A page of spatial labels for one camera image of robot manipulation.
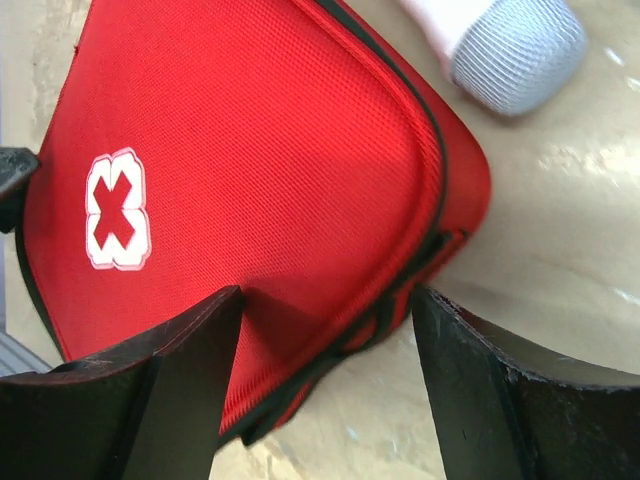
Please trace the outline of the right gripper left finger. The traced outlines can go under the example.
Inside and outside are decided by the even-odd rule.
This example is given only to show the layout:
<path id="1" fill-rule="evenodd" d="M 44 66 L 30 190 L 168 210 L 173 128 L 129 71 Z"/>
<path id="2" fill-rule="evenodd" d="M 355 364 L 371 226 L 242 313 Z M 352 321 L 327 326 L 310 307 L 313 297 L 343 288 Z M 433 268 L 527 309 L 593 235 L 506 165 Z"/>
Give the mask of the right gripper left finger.
<path id="1" fill-rule="evenodd" d="M 2 477 L 207 478 L 243 306 L 226 287 L 111 348 L 4 377 Z"/>

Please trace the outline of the red black medicine case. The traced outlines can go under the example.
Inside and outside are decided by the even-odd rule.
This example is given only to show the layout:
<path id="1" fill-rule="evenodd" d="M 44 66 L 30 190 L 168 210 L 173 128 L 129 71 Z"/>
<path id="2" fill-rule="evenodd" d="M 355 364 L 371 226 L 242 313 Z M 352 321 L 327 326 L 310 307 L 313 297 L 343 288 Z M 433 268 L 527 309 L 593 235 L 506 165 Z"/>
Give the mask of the red black medicine case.
<path id="1" fill-rule="evenodd" d="M 479 227 L 488 162 L 342 1 L 95 1 L 16 232 L 67 360 L 237 285 L 252 444 L 384 340 Z"/>

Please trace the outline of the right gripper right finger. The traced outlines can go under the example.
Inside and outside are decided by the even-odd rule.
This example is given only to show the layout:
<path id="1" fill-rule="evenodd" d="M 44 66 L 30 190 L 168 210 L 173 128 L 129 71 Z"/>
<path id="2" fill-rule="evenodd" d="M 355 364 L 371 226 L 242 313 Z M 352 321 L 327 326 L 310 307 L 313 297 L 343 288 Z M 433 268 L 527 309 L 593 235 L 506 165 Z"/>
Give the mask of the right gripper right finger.
<path id="1" fill-rule="evenodd" d="M 638 375 L 564 356 L 424 286 L 411 305 L 447 478 L 638 478 Z"/>

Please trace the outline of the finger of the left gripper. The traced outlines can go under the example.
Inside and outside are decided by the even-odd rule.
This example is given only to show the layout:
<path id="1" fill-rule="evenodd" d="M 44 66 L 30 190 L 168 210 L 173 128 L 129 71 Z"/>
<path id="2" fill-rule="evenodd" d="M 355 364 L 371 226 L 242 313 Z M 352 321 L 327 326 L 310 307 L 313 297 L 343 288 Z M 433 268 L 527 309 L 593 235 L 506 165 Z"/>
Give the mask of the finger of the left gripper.
<path id="1" fill-rule="evenodd" d="M 10 233 L 19 224 L 29 180 L 39 167 L 39 159 L 28 148 L 1 148 L 0 221 L 2 233 Z"/>

